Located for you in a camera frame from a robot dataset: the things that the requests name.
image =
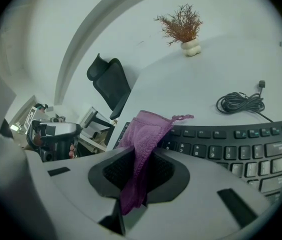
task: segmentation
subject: white pot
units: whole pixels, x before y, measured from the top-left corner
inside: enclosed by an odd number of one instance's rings
[[[186,56],[194,56],[201,53],[201,46],[198,39],[181,43],[181,48]]]

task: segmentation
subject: black keyboard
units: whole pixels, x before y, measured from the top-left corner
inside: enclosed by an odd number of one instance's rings
[[[122,139],[127,122],[114,146]],[[282,187],[282,121],[250,125],[175,125],[157,145],[216,162],[263,193],[271,203]]]

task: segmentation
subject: chair backrest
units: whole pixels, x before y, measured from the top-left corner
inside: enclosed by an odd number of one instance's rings
[[[107,69],[93,81],[93,86],[112,111],[121,98],[131,92],[123,67],[117,58],[108,63]]]
[[[108,68],[109,63],[100,57],[100,53],[97,54],[95,60],[88,68],[86,76],[89,80],[94,81],[98,79],[104,71]]]

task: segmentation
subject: cable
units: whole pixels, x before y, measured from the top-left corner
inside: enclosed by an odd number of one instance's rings
[[[261,112],[266,108],[263,103],[263,98],[261,98],[264,86],[261,86],[260,93],[255,93],[251,96],[247,96],[242,92],[232,92],[222,96],[215,104],[216,109],[223,114],[234,114],[241,111],[254,112],[264,117],[266,120],[273,122],[271,119],[261,114]]]

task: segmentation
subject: white wall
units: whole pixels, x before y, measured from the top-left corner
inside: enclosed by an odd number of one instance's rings
[[[111,110],[86,77],[96,55],[100,53],[106,60],[118,58],[132,87],[142,69],[180,49],[180,44],[166,45],[161,26],[153,19],[185,3],[193,4],[201,15],[202,41],[223,35],[260,39],[274,46],[282,41],[282,20],[267,0],[144,0],[118,17],[95,40],[78,65],[63,104],[76,108],[76,101],[70,99],[76,95],[78,101],[88,100],[109,116]]]
[[[72,37],[100,1],[35,1],[28,23],[25,64],[36,85],[45,81],[42,91],[49,100],[54,100],[58,73]],[[257,38],[273,45],[282,41],[282,20],[267,0],[144,0],[125,11],[97,37],[79,63],[63,105],[78,115],[92,105],[109,117],[111,110],[86,77],[88,67],[98,53],[107,60],[117,57],[133,86],[143,68],[180,49],[178,44],[166,45],[161,26],[153,18],[172,13],[185,3],[193,4],[201,15],[202,41],[221,35]]]

